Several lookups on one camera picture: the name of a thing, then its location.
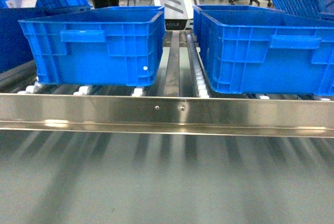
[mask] factory floor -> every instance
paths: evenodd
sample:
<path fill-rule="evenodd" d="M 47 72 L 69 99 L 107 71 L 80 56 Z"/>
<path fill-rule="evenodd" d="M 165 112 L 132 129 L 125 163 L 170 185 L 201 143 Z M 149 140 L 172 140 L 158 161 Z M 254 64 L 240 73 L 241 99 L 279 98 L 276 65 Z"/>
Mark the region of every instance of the factory floor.
<path fill-rule="evenodd" d="M 333 175 L 334 139 L 0 131 L 0 223 L 333 224 Z"/>

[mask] gray floor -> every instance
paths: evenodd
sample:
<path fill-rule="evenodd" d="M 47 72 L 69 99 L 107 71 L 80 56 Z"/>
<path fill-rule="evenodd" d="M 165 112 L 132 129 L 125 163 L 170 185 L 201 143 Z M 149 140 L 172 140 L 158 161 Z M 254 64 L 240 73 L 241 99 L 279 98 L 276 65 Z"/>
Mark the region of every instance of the gray floor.
<path fill-rule="evenodd" d="M 0 132 L 0 223 L 319 223 L 324 139 Z"/>

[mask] conveyor frame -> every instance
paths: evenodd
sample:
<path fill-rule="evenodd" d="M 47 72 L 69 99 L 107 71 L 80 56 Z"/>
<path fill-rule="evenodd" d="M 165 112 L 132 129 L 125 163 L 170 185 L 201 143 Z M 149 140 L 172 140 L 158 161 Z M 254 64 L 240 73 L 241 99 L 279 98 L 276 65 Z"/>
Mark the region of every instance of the conveyor frame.
<path fill-rule="evenodd" d="M 0 129 L 334 137 L 333 101 L 311 96 L 268 95 L 270 99 L 263 100 L 258 99 L 261 95 L 217 94 L 208 88 L 194 51 L 194 36 L 181 32 L 177 44 L 178 34 L 167 35 L 166 45 L 170 38 L 172 43 L 166 75 L 161 75 L 165 81 L 158 78 L 155 85 L 145 88 L 147 96 L 131 96 L 134 88 L 106 86 L 94 87 L 86 96 L 70 94 L 78 86 L 45 86 L 37 94 L 18 95 L 22 87 L 34 82 L 33 63 L 1 74 Z M 193 97 L 179 97 L 181 71 L 175 70 L 180 64 L 179 47 L 185 45 L 190 49 Z M 211 98 L 198 98 L 203 87 L 196 86 L 196 78 L 201 74 L 194 71 L 192 60 L 201 64 Z M 71 92 L 64 94 L 65 88 Z"/>

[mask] roller conveyor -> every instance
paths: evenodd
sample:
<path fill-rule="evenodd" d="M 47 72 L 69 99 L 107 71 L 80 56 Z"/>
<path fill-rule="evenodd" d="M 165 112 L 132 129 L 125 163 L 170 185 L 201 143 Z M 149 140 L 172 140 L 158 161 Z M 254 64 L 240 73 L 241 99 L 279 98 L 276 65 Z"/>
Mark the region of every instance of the roller conveyor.
<path fill-rule="evenodd" d="M 194 36 L 170 31 L 151 87 L 41 86 L 33 62 L 1 74 L 0 129 L 334 137 L 334 102 L 218 94 L 210 90 Z"/>

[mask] crate handle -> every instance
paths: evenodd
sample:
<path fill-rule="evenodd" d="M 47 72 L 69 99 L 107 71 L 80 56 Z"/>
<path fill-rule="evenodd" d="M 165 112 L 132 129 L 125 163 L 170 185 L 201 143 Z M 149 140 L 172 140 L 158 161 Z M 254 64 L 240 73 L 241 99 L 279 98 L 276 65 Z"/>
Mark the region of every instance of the crate handle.
<path fill-rule="evenodd" d="M 293 35 L 273 35 L 271 36 L 271 49 L 318 49 L 321 38 L 317 36 L 293 36 Z"/>
<path fill-rule="evenodd" d="M 98 43 L 105 42 L 104 30 L 62 30 L 62 42 Z"/>

